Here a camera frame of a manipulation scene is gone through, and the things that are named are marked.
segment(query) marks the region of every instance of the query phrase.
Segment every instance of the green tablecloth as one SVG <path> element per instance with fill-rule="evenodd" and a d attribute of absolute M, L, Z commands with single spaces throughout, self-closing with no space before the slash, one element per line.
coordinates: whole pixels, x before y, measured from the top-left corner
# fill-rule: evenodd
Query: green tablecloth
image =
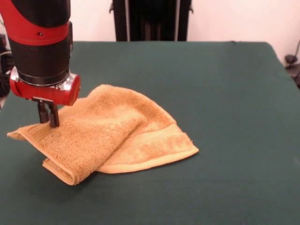
<path fill-rule="evenodd" d="M 145 94 L 201 152 L 71 187 L 8 131 L 38 122 L 9 96 L 0 113 L 0 224 L 298 225 L 300 94 L 266 43 L 77 42 L 81 97 L 108 83 Z"/>

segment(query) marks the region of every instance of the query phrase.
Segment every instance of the towel edge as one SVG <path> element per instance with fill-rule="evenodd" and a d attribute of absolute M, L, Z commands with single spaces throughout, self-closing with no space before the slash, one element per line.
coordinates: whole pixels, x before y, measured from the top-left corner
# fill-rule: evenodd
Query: towel edge
<path fill-rule="evenodd" d="M 104 165 L 99 167 L 96 170 L 96 172 L 108 173 L 108 174 L 137 172 L 137 171 L 147 170 L 161 165 L 174 163 L 183 160 L 185 158 L 188 158 L 198 152 L 199 149 L 194 146 L 192 149 L 187 151 L 181 151 L 181 152 L 176 152 L 173 154 L 161 156 L 139 164 Z"/>

